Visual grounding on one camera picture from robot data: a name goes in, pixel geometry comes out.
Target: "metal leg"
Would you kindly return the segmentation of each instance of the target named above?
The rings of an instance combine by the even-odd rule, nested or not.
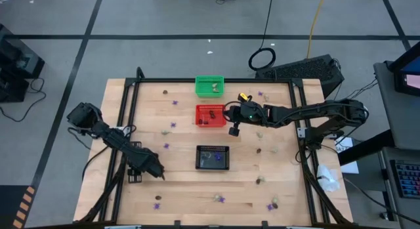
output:
[[[383,147],[395,147],[391,130],[384,131],[369,140],[365,140],[358,145],[341,152],[339,154],[340,165],[343,166],[362,157],[379,152]]]

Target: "black metal frame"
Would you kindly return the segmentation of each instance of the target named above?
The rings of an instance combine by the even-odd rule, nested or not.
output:
[[[132,85],[134,85],[134,91],[133,91],[134,93],[133,93],[133,98],[131,100],[131,107],[130,107],[128,125],[132,125],[133,121],[134,121],[134,115],[135,115],[135,109],[136,109],[136,105],[137,105],[137,97],[138,97],[138,91],[139,91],[140,83],[194,83],[194,82],[195,82],[194,78],[145,78],[141,69],[138,68],[136,78],[126,78],[125,79],[123,97],[122,97],[122,100],[121,100],[121,106],[120,106],[120,110],[119,110],[117,124],[118,125],[123,124],[123,116],[124,116],[125,108],[126,108],[126,105],[127,105],[128,93],[129,93],[129,89]],[[292,108],[297,107],[297,102],[296,102],[296,97],[295,97],[295,89],[294,89],[294,86],[296,85],[299,88],[299,96],[300,96],[300,99],[301,99],[301,104],[303,106],[306,105],[306,97],[305,97],[305,91],[303,89],[302,79],[293,78],[293,79],[267,80],[267,79],[242,79],[242,78],[232,79],[232,78],[226,78],[226,79],[224,79],[224,82],[225,83],[286,83],[289,86],[290,101],[291,101]],[[305,120],[305,125],[306,125],[306,127],[310,127],[310,121]],[[300,122],[295,121],[295,126],[296,126],[296,128],[300,127],[301,126]],[[303,142],[300,142],[298,138],[297,138],[297,142],[298,142],[298,146],[299,146],[299,150],[300,150],[301,159],[306,159],[305,147],[303,146]],[[312,156],[313,169],[316,171],[317,168],[318,168],[318,157],[316,155],[316,152],[312,152],[311,156]],[[107,173],[106,185],[105,186],[109,185],[109,183],[112,179],[112,175],[114,174],[116,159],[117,159],[117,150],[112,150],[112,154],[111,154],[111,158],[110,158],[110,164],[108,166],[108,173]],[[126,161],[127,161],[126,157],[124,155],[122,155],[120,164],[126,164]],[[305,168],[308,167],[307,161],[301,161],[301,165],[302,165],[302,170],[303,171],[305,170]],[[111,217],[112,222],[117,221],[117,216],[118,216],[118,212],[119,212],[119,204],[120,204],[120,201],[121,201],[123,181],[124,181],[124,178],[122,177],[120,179],[120,181],[118,182],[118,185],[117,185],[117,188],[116,188],[116,191],[115,191],[115,200],[114,200],[114,205],[113,205],[113,208],[112,208],[112,217]],[[321,201],[320,203],[321,203],[321,209],[322,209],[322,217],[323,217],[324,221],[323,222],[318,222],[318,220],[316,218],[316,210],[315,210],[315,206],[314,206],[314,198],[313,198],[313,194],[312,194],[312,187],[311,187],[309,181],[306,178],[304,178],[304,186],[305,186],[305,190],[306,190],[306,198],[307,198],[307,201],[308,201],[308,210],[309,210],[311,224],[313,226],[325,224],[325,225],[331,225],[332,227],[334,227],[334,224],[330,224],[329,213],[328,213],[327,207],[326,207],[326,205],[323,201]],[[99,216],[99,219],[98,219],[100,222],[105,221],[107,206],[108,206],[108,204],[105,203],[104,206],[102,207],[101,211],[100,211],[100,216]],[[157,227],[159,227],[159,228],[181,228],[180,221],[175,221],[175,224],[173,226],[157,226]],[[223,226],[223,228],[261,228],[261,227],[260,226],[240,226],[240,227]],[[268,226],[267,221],[262,221],[262,228],[284,228],[284,227],[283,226]]]

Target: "computer monitor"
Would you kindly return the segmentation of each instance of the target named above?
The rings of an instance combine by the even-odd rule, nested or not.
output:
[[[388,65],[394,73],[395,90],[420,96],[420,42]]]

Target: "keyboard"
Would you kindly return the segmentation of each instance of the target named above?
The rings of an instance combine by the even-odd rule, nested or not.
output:
[[[400,196],[420,199],[420,163],[402,160],[390,162]]]

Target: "yellow object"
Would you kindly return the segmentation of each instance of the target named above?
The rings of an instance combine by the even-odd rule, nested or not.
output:
[[[247,96],[246,94],[244,94],[244,93],[240,93],[240,96],[241,96],[244,100],[248,101],[248,96]]]
[[[312,22],[312,26],[310,27],[309,45],[308,45],[308,52],[306,54],[306,58],[309,58],[309,55],[310,55],[310,46],[312,44],[312,33],[314,32],[314,26],[316,24],[316,19],[318,17],[318,14],[320,13],[322,3],[324,3],[324,0],[320,1],[320,4],[318,5],[318,9],[316,9],[316,14],[315,14],[315,17],[314,17],[314,21]]]

